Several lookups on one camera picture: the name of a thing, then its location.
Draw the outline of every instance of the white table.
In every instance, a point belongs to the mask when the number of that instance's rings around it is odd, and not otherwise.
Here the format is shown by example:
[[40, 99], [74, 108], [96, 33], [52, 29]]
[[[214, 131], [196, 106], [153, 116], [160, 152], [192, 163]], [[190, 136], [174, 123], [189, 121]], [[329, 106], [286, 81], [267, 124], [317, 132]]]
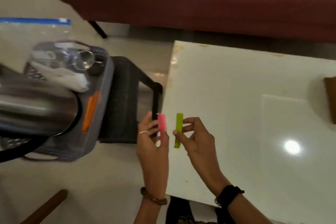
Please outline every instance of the white table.
[[215, 205], [183, 146], [173, 147], [182, 112], [201, 118], [216, 138], [221, 170], [267, 217], [334, 223], [336, 127], [322, 82], [333, 76], [334, 60], [176, 41], [162, 109], [167, 194]]

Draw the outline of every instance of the black pants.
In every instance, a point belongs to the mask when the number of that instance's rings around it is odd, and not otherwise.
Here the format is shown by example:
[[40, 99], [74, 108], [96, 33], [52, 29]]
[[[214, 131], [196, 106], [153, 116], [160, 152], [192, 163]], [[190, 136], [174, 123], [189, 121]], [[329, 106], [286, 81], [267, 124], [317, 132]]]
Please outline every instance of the black pants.
[[[228, 211], [216, 208], [218, 224], [235, 224]], [[196, 223], [191, 212], [188, 200], [178, 197], [170, 197], [170, 203], [166, 215], [166, 224], [194, 224]]]

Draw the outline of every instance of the black stool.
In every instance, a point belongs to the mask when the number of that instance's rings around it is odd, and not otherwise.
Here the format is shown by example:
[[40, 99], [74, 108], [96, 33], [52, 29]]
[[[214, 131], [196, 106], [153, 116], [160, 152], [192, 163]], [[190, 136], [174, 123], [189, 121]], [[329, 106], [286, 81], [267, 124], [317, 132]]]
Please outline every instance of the black stool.
[[153, 91], [152, 119], [157, 119], [162, 85], [154, 82], [128, 58], [111, 57], [115, 70], [111, 91], [100, 128], [101, 143], [136, 143], [139, 82]]

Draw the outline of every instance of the tile floor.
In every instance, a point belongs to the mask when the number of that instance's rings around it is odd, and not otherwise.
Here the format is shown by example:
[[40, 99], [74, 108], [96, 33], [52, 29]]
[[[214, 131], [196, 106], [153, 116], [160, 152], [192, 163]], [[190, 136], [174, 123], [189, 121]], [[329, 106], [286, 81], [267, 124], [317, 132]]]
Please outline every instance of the tile floor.
[[[165, 85], [174, 40], [194, 41], [294, 55], [336, 59], [336, 46], [262, 37], [140, 28], [100, 23], [110, 37], [101, 39], [69, 5], [59, 0], [0, 0], [0, 17], [69, 18], [77, 40], [104, 47], [111, 56], [125, 56]], [[20, 70], [22, 59], [1, 47], [0, 62]], [[135, 145], [99, 144], [73, 163], [13, 160], [0, 166], [0, 222], [16, 224], [62, 188], [70, 193], [43, 223], [132, 223], [142, 186]], [[208, 206], [192, 203], [196, 218], [213, 220]], [[161, 211], [158, 223], [164, 223]]]

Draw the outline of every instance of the pink clip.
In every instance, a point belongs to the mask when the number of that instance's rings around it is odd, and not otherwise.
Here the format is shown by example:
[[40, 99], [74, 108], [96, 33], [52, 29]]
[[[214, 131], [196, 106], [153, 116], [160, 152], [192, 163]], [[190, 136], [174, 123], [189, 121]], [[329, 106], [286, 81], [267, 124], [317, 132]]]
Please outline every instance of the pink clip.
[[164, 131], [167, 131], [166, 116], [164, 114], [157, 113], [157, 120], [159, 121], [160, 136], [161, 136]]

